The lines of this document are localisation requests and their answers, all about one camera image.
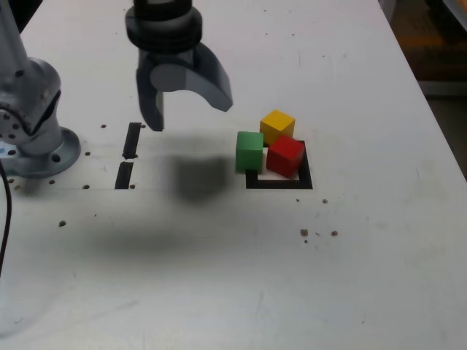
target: table surface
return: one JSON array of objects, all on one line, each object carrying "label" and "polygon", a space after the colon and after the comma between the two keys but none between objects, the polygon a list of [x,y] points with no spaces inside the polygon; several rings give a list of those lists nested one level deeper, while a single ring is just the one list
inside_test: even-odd
[{"label": "table surface", "polygon": [[[142,121],[129,4],[47,0],[23,33],[82,156],[12,184],[0,348],[465,349],[466,181],[378,2],[195,1],[235,104],[167,94],[136,188],[113,190]],[[272,109],[296,118],[313,190],[234,173],[236,133]]]}]

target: cable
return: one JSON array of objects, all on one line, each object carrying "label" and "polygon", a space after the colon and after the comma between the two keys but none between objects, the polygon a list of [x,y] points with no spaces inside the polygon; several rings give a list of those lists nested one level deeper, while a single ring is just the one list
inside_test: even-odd
[{"label": "cable", "polygon": [[0,175],[1,175],[1,179],[3,180],[3,185],[5,186],[5,194],[7,195],[7,219],[5,220],[5,230],[3,232],[3,239],[1,240],[1,248],[0,248],[0,276],[1,276],[1,269],[3,268],[3,260],[5,258],[5,251],[7,250],[9,224],[12,221],[12,193],[9,190],[7,173],[5,172],[5,169],[3,168],[1,161],[0,161]]}]

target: red cube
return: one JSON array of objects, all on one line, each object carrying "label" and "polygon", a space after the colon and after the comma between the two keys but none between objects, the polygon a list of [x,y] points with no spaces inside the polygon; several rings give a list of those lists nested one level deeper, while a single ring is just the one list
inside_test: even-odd
[{"label": "red cube", "polygon": [[297,173],[304,159],[305,145],[289,136],[280,136],[268,150],[266,168],[284,177]]}]

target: green cube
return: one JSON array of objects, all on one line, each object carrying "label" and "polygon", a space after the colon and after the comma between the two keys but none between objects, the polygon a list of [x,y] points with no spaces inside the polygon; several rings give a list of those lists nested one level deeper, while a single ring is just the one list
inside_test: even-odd
[{"label": "green cube", "polygon": [[264,135],[262,133],[240,131],[236,137],[236,170],[261,171],[263,167],[263,144]]}]

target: cube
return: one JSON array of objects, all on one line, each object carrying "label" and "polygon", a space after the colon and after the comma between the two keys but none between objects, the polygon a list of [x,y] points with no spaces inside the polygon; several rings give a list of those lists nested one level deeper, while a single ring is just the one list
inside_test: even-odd
[{"label": "cube", "polygon": [[262,133],[240,131],[236,137],[235,167],[237,171],[256,170],[263,167]]},{"label": "cube", "polygon": [[275,110],[265,116],[260,122],[260,133],[264,141],[271,146],[281,135],[293,137],[295,119],[281,111]]},{"label": "cube", "polygon": [[305,145],[289,136],[280,136],[268,150],[266,168],[284,177],[292,177],[304,159]]}]

